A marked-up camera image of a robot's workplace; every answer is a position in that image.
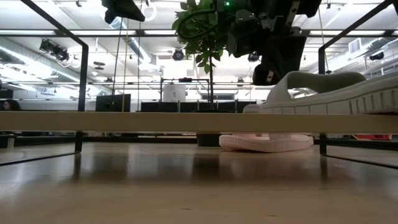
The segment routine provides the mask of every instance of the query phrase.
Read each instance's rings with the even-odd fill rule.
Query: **person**
[[[6,111],[20,111],[21,106],[16,100],[5,100],[3,104],[4,110]]]

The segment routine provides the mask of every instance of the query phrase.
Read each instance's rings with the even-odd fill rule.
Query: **wooden board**
[[[398,133],[394,115],[0,112],[0,130]]]

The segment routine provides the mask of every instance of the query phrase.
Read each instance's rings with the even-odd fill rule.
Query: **computer monitor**
[[[131,95],[97,96],[95,111],[97,112],[130,112]]]

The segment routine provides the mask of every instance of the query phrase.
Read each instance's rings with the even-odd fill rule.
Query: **wooden floor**
[[[0,162],[73,145],[0,151]],[[334,147],[387,160],[398,152]],[[397,223],[398,170],[189,144],[88,143],[83,153],[0,167],[0,223]]]

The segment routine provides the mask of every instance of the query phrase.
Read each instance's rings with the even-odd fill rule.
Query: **green plant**
[[[185,45],[187,57],[196,55],[197,67],[203,67],[206,74],[210,73],[210,100],[213,106],[213,67],[216,67],[213,59],[221,60],[227,44],[227,35],[221,30],[227,30],[228,27],[217,24],[211,0],[200,0],[198,4],[196,0],[187,0],[180,5],[183,11],[176,12],[177,19],[172,29],[176,33],[178,31],[178,41]]]

